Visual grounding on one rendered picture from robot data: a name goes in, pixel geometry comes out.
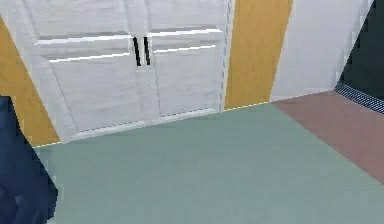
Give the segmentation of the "white double door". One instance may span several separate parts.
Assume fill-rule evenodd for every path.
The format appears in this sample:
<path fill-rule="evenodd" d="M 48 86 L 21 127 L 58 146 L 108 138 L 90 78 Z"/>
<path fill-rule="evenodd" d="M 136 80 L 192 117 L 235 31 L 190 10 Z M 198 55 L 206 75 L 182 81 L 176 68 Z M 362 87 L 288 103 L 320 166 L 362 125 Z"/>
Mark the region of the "white double door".
<path fill-rule="evenodd" d="M 63 142 L 220 112 L 232 10 L 233 0 L 0 0 Z"/>

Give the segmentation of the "dark blue sofa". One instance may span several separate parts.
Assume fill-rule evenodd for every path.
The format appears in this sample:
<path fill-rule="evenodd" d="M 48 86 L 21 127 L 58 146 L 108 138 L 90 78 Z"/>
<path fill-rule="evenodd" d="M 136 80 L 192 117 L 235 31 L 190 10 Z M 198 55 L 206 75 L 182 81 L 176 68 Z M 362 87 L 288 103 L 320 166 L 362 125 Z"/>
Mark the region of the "dark blue sofa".
<path fill-rule="evenodd" d="M 0 96 L 0 224 L 46 224 L 58 189 L 20 129 L 10 96 Z"/>

